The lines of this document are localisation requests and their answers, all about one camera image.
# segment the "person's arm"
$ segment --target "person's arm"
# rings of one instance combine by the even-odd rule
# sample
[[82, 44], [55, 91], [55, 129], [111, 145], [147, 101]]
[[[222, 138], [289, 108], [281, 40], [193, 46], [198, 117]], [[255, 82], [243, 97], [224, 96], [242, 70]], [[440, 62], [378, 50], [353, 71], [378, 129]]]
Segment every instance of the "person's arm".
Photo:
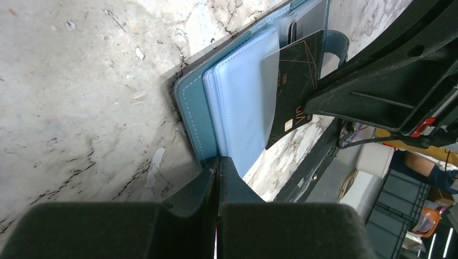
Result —
[[434, 163], [421, 156], [415, 155], [411, 152], [406, 152], [406, 166], [416, 171], [417, 173], [429, 177], [434, 168]]

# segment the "white light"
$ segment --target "white light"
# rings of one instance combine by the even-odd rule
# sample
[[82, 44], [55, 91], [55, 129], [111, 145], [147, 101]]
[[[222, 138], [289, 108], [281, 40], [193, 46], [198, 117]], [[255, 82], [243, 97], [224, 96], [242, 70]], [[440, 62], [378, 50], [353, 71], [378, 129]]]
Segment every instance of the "white light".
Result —
[[450, 239], [452, 239], [452, 233], [453, 233], [453, 228], [450, 228], [450, 232], [448, 233], [447, 243], [444, 249], [444, 256], [442, 258], [447, 257], [448, 245], [450, 244]]
[[431, 259], [431, 254], [433, 253], [434, 241], [436, 241], [436, 234], [434, 234], [433, 241], [431, 242], [431, 247], [429, 248], [428, 259]]

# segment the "person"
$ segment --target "person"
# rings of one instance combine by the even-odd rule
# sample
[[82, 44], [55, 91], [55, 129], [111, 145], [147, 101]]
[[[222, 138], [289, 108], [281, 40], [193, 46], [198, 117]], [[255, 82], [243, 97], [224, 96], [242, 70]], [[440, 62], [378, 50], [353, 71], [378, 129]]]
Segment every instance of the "person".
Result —
[[458, 190], [451, 187], [457, 170], [442, 171], [435, 163], [409, 151], [394, 152], [390, 168], [450, 194], [458, 194]]

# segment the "yellow object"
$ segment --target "yellow object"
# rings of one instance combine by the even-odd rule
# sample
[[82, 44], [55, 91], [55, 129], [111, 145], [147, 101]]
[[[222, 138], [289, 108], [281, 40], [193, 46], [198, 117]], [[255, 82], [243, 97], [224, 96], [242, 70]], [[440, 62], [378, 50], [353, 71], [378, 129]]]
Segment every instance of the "yellow object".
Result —
[[[377, 129], [375, 132], [375, 137], [376, 138], [382, 138], [382, 137], [389, 137], [389, 132], [381, 129]], [[393, 141], [386, 141], [384, 144], [397, 147], [397, 148], [403, 148], [408, 151], [412, 152], [418, 152], [423, 155], [431, 156], [432, 158], [435, 158], [440, 161], [446, 161], [447, 160], [447, 155], [448, 155], [448, 150], [440, 147], [433, 147], [430, 146], [428, 149], [424, 148], [417, 148], [417, 147], [412, 147], [409, 145], [406, 145], [404, 142], [400, 140], [393, 140]], [[448, 157], [448, 163], [458, 167], [458, 154], [450, 152], [450, 155]]]

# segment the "marble table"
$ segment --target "marble table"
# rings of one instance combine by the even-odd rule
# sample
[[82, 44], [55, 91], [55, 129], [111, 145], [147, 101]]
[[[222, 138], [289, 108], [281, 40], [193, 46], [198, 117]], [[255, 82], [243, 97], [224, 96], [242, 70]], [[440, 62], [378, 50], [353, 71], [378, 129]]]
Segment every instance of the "marble table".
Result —
[[[352, 57], [409, 2], [333, 0], [329, 28], [349, 36]], [[158, 201], [192, 180], [172, 83], [279, 3], [1, 1], [0, 250], [41, 202]], [[271, 201], [331, 121], [315, 116], [283, 138], [245, 181]]]

